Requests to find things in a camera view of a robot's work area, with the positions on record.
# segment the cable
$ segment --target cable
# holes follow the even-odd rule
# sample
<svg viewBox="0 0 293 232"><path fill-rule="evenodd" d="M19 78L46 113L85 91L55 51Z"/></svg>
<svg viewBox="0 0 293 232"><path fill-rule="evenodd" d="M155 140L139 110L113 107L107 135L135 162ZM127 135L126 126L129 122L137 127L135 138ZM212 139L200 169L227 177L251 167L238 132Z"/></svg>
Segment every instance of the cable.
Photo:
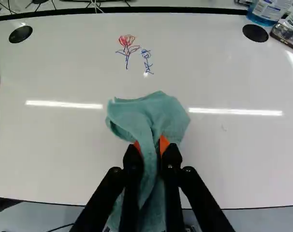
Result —
<svg viewBox="0 0 293 232"><path fill-rule="evenodd" d="M126 0L124 0L124 2L125 2L129 7L131 7L131 6L129 5L129 3L128 3Z"/></svg>
<svg viewBox="0 0 293 232"><path fill-rule="evenodd" d="M56 10L56 7L55 7L55 4L54 4L53 0L51 0L51 2L52 2L52 4L53 4L53 6L54 6L54 9Z"/></svg>
<svg viewBox="0 0 293 232"><path fill-rule="evenodd" d="M95 13L97 14L97 4L96 4L96 0L94 0L93 4L94 4L94 8L95 8Z"/></svg>
<svg viewBox="0 0 293 232"><path fill-rule="evenodd" d="M74 225L74 223L70 223L70 224L68 224L68 225L60 226L60 227L58 227L58 228L52 229L52 230L47 231L47 232L57 231L57 230L59 230L59 229L62 229L62 228L68 227L68 226L73 226L73 225Z"/></svg>
<svg viewBox="0 0 293 232"><path fill-rule="evenodd" d="M89 1L89 4L86 6L86 8L88 8L88 6L92 3L92 1Z"/></svg>
<svg viewBox="0 0 293 232"><path fill-rule="evenodd" d="M30 5L32 5L32 1L25 7L25 9L27 9Z"/></svg>
<svg viewBox="0 0 293 232"><path fill-rule="evenodd" d="M11 9L10 9L10 0L8 0L8 8L9 8L10 14L12 14Z"/></svg>
<svg viewBox="0 0 293 232"><path fill-rule="evenodd" d="M0 5L2 5L2 6L3 6L5 9L7 9L8 11L13 12L13 13L16 14L16 12L9 10L9 9L8 9L7 7L5 7L5 5L3 5L1 2L0 2Z"/></svg>
<svg viewBox="0 0 293 232"><path fill-rule="evenodd" d="M38 6L37 9L35 10L35 12L39 9L40 6L41 6L41 3L39 4L39 6Z"/></svg>

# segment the doodle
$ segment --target doodle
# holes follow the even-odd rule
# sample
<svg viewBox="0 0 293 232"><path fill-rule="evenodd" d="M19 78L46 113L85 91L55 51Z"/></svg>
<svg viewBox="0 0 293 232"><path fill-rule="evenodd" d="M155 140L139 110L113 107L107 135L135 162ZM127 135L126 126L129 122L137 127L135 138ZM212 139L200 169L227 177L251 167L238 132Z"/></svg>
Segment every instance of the doodle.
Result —
<svg viewBox="0 0 293 232"><path fill-rule="evenodd" d="M151 69L150 69L153 64L148 63L148 59L151 57L150 51L151 50L142 49L141 55L144 59L146 59L145 60L145 68L146 68L145 73L154 74L153 72L151 72Z"/></svg>
<svg viewBox="0 0 293 232"><path fill-rule="evenodd" d="M118 39L119 43L124 49L117 50L116 53L120 53L125 56L126 69L128 69L128 60L131 53L134 53L140 49L140 45L132 45L135 37L132 35L121 35Z"/></svg>

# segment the floor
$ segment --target floor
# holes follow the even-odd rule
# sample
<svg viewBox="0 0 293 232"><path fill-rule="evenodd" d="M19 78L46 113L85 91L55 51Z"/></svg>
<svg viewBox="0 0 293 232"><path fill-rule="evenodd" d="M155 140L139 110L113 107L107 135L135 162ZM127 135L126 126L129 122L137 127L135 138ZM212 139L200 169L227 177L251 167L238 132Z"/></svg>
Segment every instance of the floor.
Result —
<svg viewBox="0 0 293 232"><path fill-rule="evenodd" d="M0 212L0 232L46 232L73 223L82 207L21 203ZM236 232L293 232L293 207L225 210ZM195 216L184 210L186 224L199 232ZM70 227L57 232L68 232Z"/></svg>

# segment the blue liquid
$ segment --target blue liquid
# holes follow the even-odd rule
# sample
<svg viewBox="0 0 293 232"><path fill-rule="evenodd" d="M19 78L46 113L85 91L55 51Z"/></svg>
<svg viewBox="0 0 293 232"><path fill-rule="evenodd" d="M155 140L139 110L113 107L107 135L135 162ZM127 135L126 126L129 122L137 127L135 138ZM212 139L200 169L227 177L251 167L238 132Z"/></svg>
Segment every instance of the blue liquid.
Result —
<svg viewBox="0 0 293 232"><path fill-rule="evenodd" d="M251 20L252 22L257 23L259 25L262 25L262 26L273 26L273 25L275 25L277 23L277 21L264 19L264 18L261 18L261 17L255 15L255 14L253 14L252 12L253 12L255 6L256 6L256 4L252 4L249 7L248 14L247 14L247 18L249 20Z"/></svg>

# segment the teal towel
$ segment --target teal towel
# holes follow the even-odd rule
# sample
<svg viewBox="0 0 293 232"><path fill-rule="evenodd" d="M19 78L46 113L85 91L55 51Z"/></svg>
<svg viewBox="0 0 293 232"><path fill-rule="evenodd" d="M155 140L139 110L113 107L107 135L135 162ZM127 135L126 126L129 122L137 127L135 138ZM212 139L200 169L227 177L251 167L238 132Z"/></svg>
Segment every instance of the teal towel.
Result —
<svg viewBox="0 0 293 232"><path fill-rule="evenodd" d="M162 91L125 100L114 98L107 106L106 124L121 139L139 142L144 159L144 174L139 190L140 232L162 232L165 226L164 187L158 177L156 148L160 135L179 144L190 118L179 101ZM118 231L123 193L118 197L107 225Z"/></svg>

